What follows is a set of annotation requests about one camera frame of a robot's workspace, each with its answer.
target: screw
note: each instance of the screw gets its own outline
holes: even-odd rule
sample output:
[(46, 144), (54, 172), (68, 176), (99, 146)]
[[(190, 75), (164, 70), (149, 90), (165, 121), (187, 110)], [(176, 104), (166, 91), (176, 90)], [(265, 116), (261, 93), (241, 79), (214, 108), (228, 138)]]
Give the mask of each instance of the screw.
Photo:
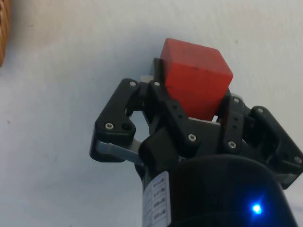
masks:
[(136, 86), (136, 83), (133, 82), (133, 81), (131, 81), (131, 82), (129, 82), (129, 85), (132, 86), (132, 87), (134, 87), (134, 86)]
[(106, 123), (105, 128), (111, 130), (114, 128), (114, 125), (112, 123)]
[(192, 141), (192, 142), (194, 142), (194, 141), (197, 140), (197, 137), (196, 137), (194, 134), (189, 134), (189, 135), (188, 135), (188, 138), (189, 138), (189, 140)]
[(231, 149), (235, 149), (237, 147), (237, 144), (234, 142), (234, 141), (229, 141), (228, 142), (228, 146), (231, 148)]
[(302, 163), (302, 159), (301, 159), (300, 157), (298, 157), (298, 156), (294, 157), (294, 160), (295, 160), (297, 163), (299, 163), (299, 164)]

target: basket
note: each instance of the basket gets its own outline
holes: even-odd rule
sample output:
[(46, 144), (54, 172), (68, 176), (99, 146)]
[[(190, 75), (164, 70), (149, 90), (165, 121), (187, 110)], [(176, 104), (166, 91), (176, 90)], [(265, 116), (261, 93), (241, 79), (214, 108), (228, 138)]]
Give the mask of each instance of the basket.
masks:
[(0, 66), (2, 66), (9, 37), (11, 0), (0, 0)]

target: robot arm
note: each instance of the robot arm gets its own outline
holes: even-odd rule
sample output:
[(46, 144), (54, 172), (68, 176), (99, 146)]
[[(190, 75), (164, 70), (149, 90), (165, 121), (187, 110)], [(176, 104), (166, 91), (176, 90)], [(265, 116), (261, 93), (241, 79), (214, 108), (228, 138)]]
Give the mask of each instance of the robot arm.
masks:
[[(90, 149), (99, 162), (135, 163), (143, 182), (143, 226), (297, 226), (281, 188), (303, 171), (299, 148), (269, 110), (249, 109), (229, 92), (229, 83), (220, 91), (200, 84), (195, 94), (212, 101), (185, 102), (187, 93), (168, 85), (168, 74), (180, 80), (175, 72), (182, 69), (167, 70), (165, 55), (164, 46), (153, 61), (153, 78), (121, 81), (95, 123)], [(225, 95), (216, 104), (220, 92)], [(149, 125), (142, 143), (134, 139), (133, 111), (142, 111)]]

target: black bracket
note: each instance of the black bracket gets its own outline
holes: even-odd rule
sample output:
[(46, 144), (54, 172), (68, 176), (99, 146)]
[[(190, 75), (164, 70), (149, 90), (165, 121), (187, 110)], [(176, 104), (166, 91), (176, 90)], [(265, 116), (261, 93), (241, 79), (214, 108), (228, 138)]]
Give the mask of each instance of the black bracket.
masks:
[[(163, 171), (183, 159), (234, 154), (270, 168), (284, 189), (303, 172), (303, 154), (266, 108), (249, 109), (228, 91), (216, 122), (191, 119), (166, 91), (159, 59), (153, 62), (152, 76), (145, 82), (121, 81), (95, 123), (94, 160), (128, 160)], [(150, 128), (142, 143), (134, 139), (133, 111), (142, 111)]]

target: blue led light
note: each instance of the blue led light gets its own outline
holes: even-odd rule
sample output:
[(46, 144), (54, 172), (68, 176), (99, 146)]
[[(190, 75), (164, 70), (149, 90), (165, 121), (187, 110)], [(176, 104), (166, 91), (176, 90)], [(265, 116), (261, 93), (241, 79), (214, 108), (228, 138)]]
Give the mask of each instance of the blue led light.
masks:
[(262, 208), (259, 204), (255, 204), (255, 205), (252, 206), (252, 211), (255, 214), (260, 214), (260, 213), (262, 213)]

